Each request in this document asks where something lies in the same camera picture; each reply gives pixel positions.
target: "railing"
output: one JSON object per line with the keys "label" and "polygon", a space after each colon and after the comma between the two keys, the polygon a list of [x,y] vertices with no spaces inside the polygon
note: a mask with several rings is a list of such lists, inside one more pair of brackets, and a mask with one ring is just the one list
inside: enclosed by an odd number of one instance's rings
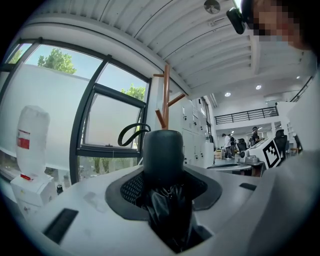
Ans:
{"label": "railing", "polygon": [[276,106],[215,116],[217,125],[279,116]]}
{"label": "railing", "polygon": [[304,92],[308,88],[311,79],[312,79],[312,76],[309,78],[306,84],[302,87],[302,89],[296,94],[296,96],[294,96],[293,99],[290,100],[290,102],[297,102],[300,99],[301,95],[304,94]]}

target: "blue sky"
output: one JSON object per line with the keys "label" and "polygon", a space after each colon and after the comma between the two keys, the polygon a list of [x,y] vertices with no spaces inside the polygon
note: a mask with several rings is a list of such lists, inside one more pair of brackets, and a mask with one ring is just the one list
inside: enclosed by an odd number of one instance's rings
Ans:
{"label": "blue sky", "polygon": [[[22,52],[24,53],[31,44],[24,44],[20,47]],[[38,59],[40,55],[47,57],[50,55],[50,52],[54,47],[50,45],[40,45],[34,53],[27,59],[25,62],[26,64],[30,65],[38,65]],[[59,48],[61,49],[62,53],[69,54],[72,56],[72,63],[73,67],[76,69],[74,75],[90,79],[94,72],[96,71],[97,67],[102,62],[101,59],[97,59],[95,57],[86,55],[84,53],[80,53],[77,51]],[[101,74],[99,80],[99,84],[104,86],[108,86],[112,89],[120,91],[121,89],[128,90],[130,85],[133,84],[134,87],[145,87],[146,83],[136,76],[109,64]]]}

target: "person in white shirt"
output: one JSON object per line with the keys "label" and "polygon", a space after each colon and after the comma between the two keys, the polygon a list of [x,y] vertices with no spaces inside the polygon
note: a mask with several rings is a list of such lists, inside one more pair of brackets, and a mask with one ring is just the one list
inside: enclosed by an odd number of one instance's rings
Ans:
{"label": "person in white shirt", "polygon": [[231,159],[231,142],[230,137],[228,135],[222,134],[222,138],[224,138],[224,149],[227,154],[226,159]]}

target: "wooden coat rack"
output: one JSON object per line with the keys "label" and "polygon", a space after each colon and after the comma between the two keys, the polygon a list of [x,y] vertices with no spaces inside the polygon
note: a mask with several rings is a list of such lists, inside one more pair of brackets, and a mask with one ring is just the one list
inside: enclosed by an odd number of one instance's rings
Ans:
{"label": "wooden coat rack", "polygon": [[154,74],[154,77],[164,78],[163,84],[163,106],[162,106],[162,114],[160,109],[155,111],[156,116],[159,119],[162,130],[168,130],[169,128],[169,107],[175,104],[177,101],[181,100],[186,95],[184,93],[180,94],[178,97],[169,101],[169,92],[170,92],[170,66],[168,64],[164,67],[163,74]]}

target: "large plastic water jug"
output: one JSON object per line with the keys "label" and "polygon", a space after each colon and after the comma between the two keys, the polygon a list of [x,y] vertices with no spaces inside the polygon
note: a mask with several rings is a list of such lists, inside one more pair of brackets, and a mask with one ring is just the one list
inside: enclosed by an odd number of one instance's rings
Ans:
{"label": "large plastic water jug", "polygon": [[21,111],[16,137],[16,158],[21,172],[42,176],[46,170],[46,143],[49,113],[38,106],[25,106]]}

